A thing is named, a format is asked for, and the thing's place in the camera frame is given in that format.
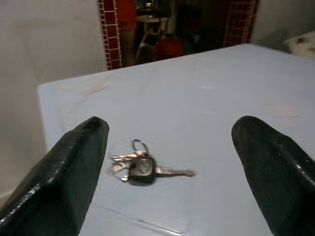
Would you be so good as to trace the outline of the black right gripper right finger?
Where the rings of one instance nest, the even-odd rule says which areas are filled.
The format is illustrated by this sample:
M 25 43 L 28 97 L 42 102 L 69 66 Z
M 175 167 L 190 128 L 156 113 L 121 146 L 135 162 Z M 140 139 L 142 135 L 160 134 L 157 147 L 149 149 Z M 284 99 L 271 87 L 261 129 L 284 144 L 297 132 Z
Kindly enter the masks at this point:
M 315 234 L 315 162 L 289 136 L 243 116 L 232 141 L 247 182 L 275 236 Z

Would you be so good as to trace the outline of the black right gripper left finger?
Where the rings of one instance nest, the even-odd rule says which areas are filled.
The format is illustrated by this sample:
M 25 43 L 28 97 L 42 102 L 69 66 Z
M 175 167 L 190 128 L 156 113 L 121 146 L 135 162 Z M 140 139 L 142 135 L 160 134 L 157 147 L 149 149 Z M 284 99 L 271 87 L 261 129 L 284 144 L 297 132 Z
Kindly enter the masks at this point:
M 65 133 L 1 207 L 1 235 L 78 235 L 95 193 L 108 133 L 108 123 L 98 117 Z

